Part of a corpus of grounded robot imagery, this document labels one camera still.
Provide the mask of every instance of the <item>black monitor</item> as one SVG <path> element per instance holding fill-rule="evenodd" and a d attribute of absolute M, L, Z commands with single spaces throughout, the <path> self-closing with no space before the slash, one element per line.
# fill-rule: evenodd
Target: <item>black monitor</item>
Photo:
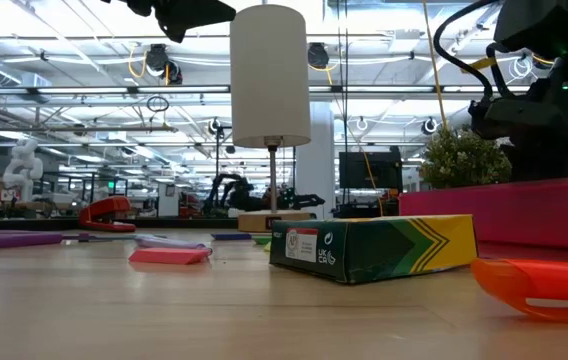
<path fill-rule="evenodd" d="M 402 158 L 397 152 L 366 153 L 371 173 L 378 189 L 397 189 L 402 192 Z M 373 182 L 362 152 L 340 153 L 340 187 L 343 189 L 372 189 Z"/>

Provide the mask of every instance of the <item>table surface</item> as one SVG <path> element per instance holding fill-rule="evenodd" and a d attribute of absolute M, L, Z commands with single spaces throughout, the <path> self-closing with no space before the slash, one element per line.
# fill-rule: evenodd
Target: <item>table surface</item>
<path fill-rule="evenodd" d="M 468 269 L 345 286 L 250 241 L 212 246 L 189 266 L 129 264 L 122 241 L 1 249 L 0 359 L 568 359 L 568 324 L 519 315 Z"/>

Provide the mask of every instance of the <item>green cardboard box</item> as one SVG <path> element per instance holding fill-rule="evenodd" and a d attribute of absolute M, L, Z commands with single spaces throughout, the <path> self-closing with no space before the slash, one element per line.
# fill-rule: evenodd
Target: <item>green cardboard box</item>
<path fill-rule="evenodd" d="M 358 284 L 469 264 L 477 257 L 471 215 L 276 221 L 271 259 Z"/>

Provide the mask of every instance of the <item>pink sticky note pad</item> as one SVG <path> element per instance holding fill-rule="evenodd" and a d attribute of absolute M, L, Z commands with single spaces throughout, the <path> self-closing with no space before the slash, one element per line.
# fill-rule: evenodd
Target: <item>pink sticky note pad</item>
<path fill-rule="evenodd" d="M 189 265 L 202 261 L 209 254 L 208 249 L 138 249 L 128 258 L 128 261 Z"/>

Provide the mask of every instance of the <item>green leaves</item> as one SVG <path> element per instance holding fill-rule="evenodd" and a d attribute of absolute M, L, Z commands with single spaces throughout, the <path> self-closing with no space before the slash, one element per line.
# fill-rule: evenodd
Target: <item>green leaves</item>
<path fill-rule="evenodd" d="M 508 182 L 511 164 L 495 141 L 484 140 L 469 129 L 444 127 L 426 146 L 420 170 L 436 189 Z"/>

